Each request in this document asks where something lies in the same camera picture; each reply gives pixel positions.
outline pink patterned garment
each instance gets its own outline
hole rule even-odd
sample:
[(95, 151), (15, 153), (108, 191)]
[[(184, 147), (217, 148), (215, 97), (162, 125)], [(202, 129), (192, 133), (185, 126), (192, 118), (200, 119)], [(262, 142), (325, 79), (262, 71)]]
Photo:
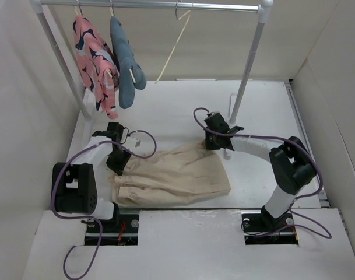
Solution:
[(119, 62), (96, 28), (83, 16), (73, 22), (76, 59), (84, 85), (96, 96), (96, 109), (117, 118), (119, 92)]

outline garment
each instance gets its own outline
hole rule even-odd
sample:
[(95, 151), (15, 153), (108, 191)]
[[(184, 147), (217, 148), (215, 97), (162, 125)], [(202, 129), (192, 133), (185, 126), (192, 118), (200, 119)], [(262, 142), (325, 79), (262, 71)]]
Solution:
[(170, 207), (229, 192), (219, 156), (200, 142), (157, 152), (150, 159), (130, 158), (123, 176), (114, 178), (112, 197), (122, 207)]
[(127, 109), (133, 105), (135, 99), (135, 89), (144, 89), (146, 87), (146, 77), (141, 67), (135, 61), (131, 46), (126, 38), (123, 27), (116, 17), (112, 17), (110, 21), (110, 35), (113, 44), (113, 51), (119, 59), (119, 105), (123, 109)]
[(96, 28), (83, 16), (73, 22), (76, 58), (86, 88), (96, 96), (96, 109), (117, 118), (116, 100), (119, 91), (118, 60), (111, 53)]

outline white wall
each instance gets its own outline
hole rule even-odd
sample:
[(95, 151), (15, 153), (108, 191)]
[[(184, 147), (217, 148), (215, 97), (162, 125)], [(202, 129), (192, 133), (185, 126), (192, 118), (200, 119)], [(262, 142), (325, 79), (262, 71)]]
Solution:
[(355, 252), (355, 0), (340, 0), (292, 83), (333, 207)]
[(0, 279), (23, 276), (77, 114), (28, 1), (0, 0)]
[[(193, 2), (258, 5), (262, 0), (198, 0)], [(251, 78), (294, 78), (339, 0), (275, 0), (254, 62)], [(55, 10), (72, 45), (75, 11)], [(110, 43), (110, 10), (82, 8)], [(148, 79), (156, 79), (185, 19), (174, 10), (115, 9)], [(163, 79), (241, 79), (258, 17), (252, 13), (194, 11)]]

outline screw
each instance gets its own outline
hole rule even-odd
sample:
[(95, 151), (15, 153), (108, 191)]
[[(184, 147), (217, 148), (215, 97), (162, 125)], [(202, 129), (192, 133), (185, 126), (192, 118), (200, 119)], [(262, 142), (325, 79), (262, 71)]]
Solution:
[(292, 218), (287, 218), (287, 219), (286, 219), (286, 223), (287, 223), (288, 225), (293, 225), (293, 224), (294, 224), (294, 220), (293, 220)]
[(138, 220), (132, 220), (132, 221), (131, 221), (131, 226), (132, 226), (133, 228), (138, 228), (138, 224), (139, 224), (139, 221), (138, 221)]
[(246, 227), (246, 228), (248, 228), (249, 226), (250, 226), (250, 219), (248, 219), (248, 218), (244, 218), (243, 219), (243, 225)]

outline rack post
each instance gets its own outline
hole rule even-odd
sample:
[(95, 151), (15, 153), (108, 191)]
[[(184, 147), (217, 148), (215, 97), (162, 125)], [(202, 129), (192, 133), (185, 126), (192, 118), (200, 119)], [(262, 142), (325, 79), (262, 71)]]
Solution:
[(81, 112), (83, 113), (84, 118), (90, 119), (90, 114), (88, 113), (88, 110), (85, 107), (85, 104), (82, 99), (82, 94), (80, 94), (76, 88), (75, 82), (73, 81), (72, 75), (67, 67), (65, 59), (63, 58), (61, 50), (59, 49), (57, 41), (55, 40), (54, 35), (50, 29), (49, 23), (47, 22), (47, 19), (45, 17), (44, 10), (43, 10), (43, 7), (41, 6), (40, 0), (30, 0), (30, 3), (31, 3), (31, 6), (32, 6), (34, 12), (37, 15), (38, 20), (41, 23), (41, 26), (44, 29), (45, 35), (48, 37), (50, 46), (53, 49), (53, 52), (55, 54), (55, 57), (58, 60), (59, 65), (62, 68), (62, 71), (66, 77), (68, 85), (69, 85), (78, 105), (79, 105)]
[(245, 92), (245, 88), (246, 88), (246, 85), (247, 85), (248, 77), (249, 77), (249, 74), (251, 72), (252, 65), (254, 63), (256, 51), (258, 49), (260, 38), (261, 38), (261, 35), (263, 33), (264, 25), (268, 21), (270, 9), (271, 9), (272, 6), (273, 6), (273, 0), (263, 0), (263, 4), (259, 7), (258, 25), (256, 27), (254, 39), (252, 40), (251, 48), (250, 48), (249, 53), (248, 53), (247, 62), (246, 62), (245, 69), (243, 71), (243, 75), (242, 75), (242, 79), (241, 79), (241, 85), (240, 85), (240, 88), (238, 89), (236, 102), (234, 103), (233, 111), (232, 111), (231, 116), (230, 116), (230, 118), (228, 120), (228, 123), (230, 125), (235, 125), (236, 124), (236, 118), (237, 118), (238, 110), (240, 108), (241, 101), (242, 101), (242, 98), (243, 98), (243, 94)]

